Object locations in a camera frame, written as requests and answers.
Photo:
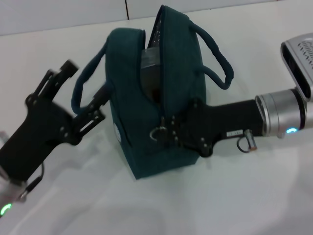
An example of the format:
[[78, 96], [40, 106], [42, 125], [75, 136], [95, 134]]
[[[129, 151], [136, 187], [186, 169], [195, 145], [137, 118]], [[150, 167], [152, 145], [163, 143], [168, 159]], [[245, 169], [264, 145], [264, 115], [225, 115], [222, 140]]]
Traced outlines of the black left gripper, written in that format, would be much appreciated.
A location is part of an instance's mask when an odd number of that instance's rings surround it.
[[56, 146], [77, 145], [105, 119], [100, 107], [110, 99], [110, 85], [103, 85], [76, 117], [53, 102], [61, 86], [77, 71], [71, 60], [59, 71], [48, 70], [33, 95], [27, 98], [24, 122], [0, 149], [0, 167], [10, 179], [27, 181]]

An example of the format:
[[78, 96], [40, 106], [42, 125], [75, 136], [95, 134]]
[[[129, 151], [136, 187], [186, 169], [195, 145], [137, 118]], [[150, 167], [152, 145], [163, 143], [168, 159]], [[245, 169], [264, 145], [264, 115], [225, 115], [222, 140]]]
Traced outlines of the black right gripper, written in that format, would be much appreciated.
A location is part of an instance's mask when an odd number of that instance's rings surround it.
[[210, 157], [214, 145], [225, 139], [263, 135], [263, 119], [255, 100], [220, 106], [208, 106], [200, 99], [189, 102], [178, 116], [161, 117], [158, 142], [164, 147], [192, 149], [201, 157]]

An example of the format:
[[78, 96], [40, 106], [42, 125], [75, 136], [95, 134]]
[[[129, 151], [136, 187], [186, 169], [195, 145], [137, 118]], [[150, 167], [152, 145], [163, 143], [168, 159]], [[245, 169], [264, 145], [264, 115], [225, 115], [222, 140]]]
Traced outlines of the teal fabric zipper bag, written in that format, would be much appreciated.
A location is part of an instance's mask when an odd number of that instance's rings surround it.
[[[153, 102], [141, 83], [141, 53], [157, 48], [160, 55], [160, 102]], [[150, 177], [195, 164], [199, 155], [179, 147], [163, 147], [149, 134], [184, 109], [189, 100], [206, 101], [205, 77], [221, 89], [229, 88], [234, 71], [213, 38], [187, 15], [161, 6], [149, 40], [144, 30], [116, 28], [103, 47], [86, 65], [74, 86], [71, 107], [80, 114], [83, 86], [101, 59], [105, 59], [106, 81], [112, 87], [110, 106], [120, 144], [136, 179]]]

